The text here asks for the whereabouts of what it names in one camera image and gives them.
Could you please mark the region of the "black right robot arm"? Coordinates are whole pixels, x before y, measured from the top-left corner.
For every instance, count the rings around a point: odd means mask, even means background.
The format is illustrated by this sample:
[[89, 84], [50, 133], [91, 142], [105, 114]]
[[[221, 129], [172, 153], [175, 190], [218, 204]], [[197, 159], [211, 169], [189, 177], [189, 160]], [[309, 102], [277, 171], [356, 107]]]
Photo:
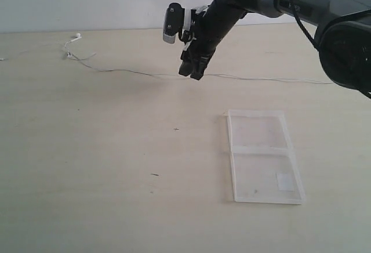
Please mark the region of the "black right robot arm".
[[335, 84], [370, 96], [370, 0], [213, 0], [197, 15], [179, 73], [199, 80], [217, 45], [248, 13], [293, 16], [317, 29], [307, 39]]

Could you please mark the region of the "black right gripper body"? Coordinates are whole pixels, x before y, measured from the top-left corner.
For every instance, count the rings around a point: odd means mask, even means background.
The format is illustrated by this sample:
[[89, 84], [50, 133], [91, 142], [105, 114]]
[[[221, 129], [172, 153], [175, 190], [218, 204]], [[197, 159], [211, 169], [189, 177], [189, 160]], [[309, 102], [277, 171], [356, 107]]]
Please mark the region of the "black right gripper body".
[[197, 18], [194, 26], [195, 39], [182, 52], [181, 60], [197, 62], [201, 57], [210, 59], [218, 44], [246, 14], [246, 10], [234, 4], [213, 0], [207, 11]]

